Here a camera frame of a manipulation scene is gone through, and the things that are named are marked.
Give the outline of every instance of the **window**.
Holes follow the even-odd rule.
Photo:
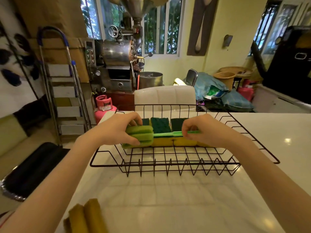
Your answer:
[[[282,6],[282,9],[280,11],[280,14],[278,15],[276,19],[276,24],[274,26],[274,29],[272,31],[272,34],[268,40],[268,44],[266,47],[266,50],[264,51],[264,54],[274,54],[276,50],[275,40],[278,37],[282,37],[287,26],[289,25],[294,12],[296,10],[296,5],[287,5],[284,4]]]
[[[262,14],[262,17],[259,22],[259,26],[257,28],[254,41],[258,45],[259,51],[262,51],[263,46],[266,42],[266,39],[269,35],[270,29],[273,25],[274,19],[278,12],[278,9],[281,5],[281,1],[277,0],[268,0],[265,10]]]
[[[304,26],[311,25],[311,7],[307,9],[306,14],[301,21],[301,25],[304,25]]]
[[[165,5],[153,7],[143,18],[143,44],[140,53],[178,55],[181,39],[183,0],[169,0]],[[100,38],[100,26],[97,18],[95,0],[81,0],[81,9],[85,19],[89,37]],[[111,25],[119,26],[124,8],[100,0],[97,8],[101,8],[104,21],[105,37],[110,39],[108,29]]]

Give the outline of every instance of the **green plastic handle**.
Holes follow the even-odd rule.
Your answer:
[[[197,133],[200,133],[200,131],[188,131],[188,134],[197,134]],[[158,137],[158,136],[183,136],[183,134],[181,131],[153,134],[153,137]]]

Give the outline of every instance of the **person's left hand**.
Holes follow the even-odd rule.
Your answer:
[[[137,112],[127,114],[114,114],[106,121],[99,123],[96,127],[83,134],[81,137],[94,143],[97,147],[101,145],[116,145],[128,143],[139,145],[140,142],[125,132],[127,125],[142,125],[142,118]]]

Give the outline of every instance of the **cardboard box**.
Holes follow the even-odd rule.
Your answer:
[[[87,38],[80,0],[14,0],[31,38],[36,38],[38,27],[59,28],[68,37]],[[45,38],[57,38],[53,31]]]
[[[81,83],[89,82],[89,74],[85,61],[84,41],[82,38],[68,38],[71,60],[76,62],[76,68]],[[28,39],[30,47],[41,60],[37,39]],[[43,39],[44,61],[48,64],[68,64],[67,52],[62,39]]]

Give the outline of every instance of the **funnel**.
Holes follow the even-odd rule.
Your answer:
[[[133,19],[142,19],[153,7],[153,1],[151,0],[121,0],[120,3]]]

